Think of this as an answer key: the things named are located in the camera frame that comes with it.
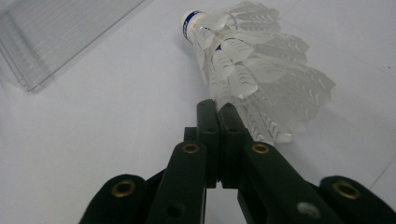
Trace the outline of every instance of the shuttlecock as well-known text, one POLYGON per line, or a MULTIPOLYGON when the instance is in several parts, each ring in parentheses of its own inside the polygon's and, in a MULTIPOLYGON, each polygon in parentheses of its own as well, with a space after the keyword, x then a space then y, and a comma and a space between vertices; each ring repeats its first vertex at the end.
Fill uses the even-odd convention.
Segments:
POLYGON ((180 23, 217 108, 235 105, 253 139, 270 144, 304 131, 335 85, 305 65, 308 45, 280 33, 278 14, 243 2, 213 14, 189 11, 180 23))

